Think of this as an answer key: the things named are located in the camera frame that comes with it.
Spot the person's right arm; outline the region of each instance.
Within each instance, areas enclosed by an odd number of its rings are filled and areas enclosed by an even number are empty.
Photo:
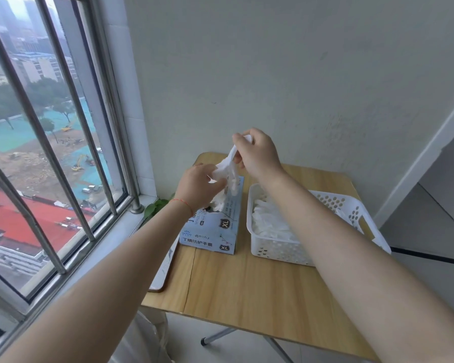
[[[383,362],[454,362],[454,312],[282,168],[269,136],[233,136],[236,162],[279,207],[334,297]]]

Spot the wooden table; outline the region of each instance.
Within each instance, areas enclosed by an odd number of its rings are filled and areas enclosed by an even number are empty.
[[[219,163],[225,154],[203,153],[196,163]],[[344,174],[283,165],[310,190],[359,196]],[[234,255],[179,245],[167,287],[147,293],[142,305],[317,348],[378,360],[333,298],[314,267],[253,256],[246,228],[249,187],[244,176]]]

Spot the sky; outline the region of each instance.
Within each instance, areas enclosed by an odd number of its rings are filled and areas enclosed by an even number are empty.
[[[45,0],[47,5],[52,7],[55,10],[54,0]],[[13,13],[19,19],[27,20],[29,15],[25,9],[24,0],[8,0],[10,7],[12,8]]]

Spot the red string bracelet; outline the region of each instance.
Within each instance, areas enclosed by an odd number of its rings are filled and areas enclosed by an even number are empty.
[[[192,217],[195,215],[194,210],[192,209],[192,207],[190,205],[188,205],[188,202],[186,202],[185,200],[182,200],[181,198],[173,198],[169,202],[172,202],[172,201],[182,201],[184,204],[186,204],[190,208],[190,213],[192,213]]]

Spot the basket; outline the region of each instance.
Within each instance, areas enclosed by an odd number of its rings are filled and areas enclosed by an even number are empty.
[[[358,221],[363,217],[368,224],[370,231],[375,236],[372,240],[384,251],[391,253],[390,246],[381,235],[377,226],[370,217],[368,211],[358,199],[331,192],[309,191],[329,209],[339,215],[347,223],[363,234]],[[286,240],[272,237],[260,237],[252,230],[252,212],[254,201],[265,194],[260,184],[255,183],[249,188],[247,201],[247,229],[251,233],[251,253],[254,256],[270,258],[273,260],[291,262],[300,265],[314,266],[313,261],[304,250],[303,246],[296,240]]]

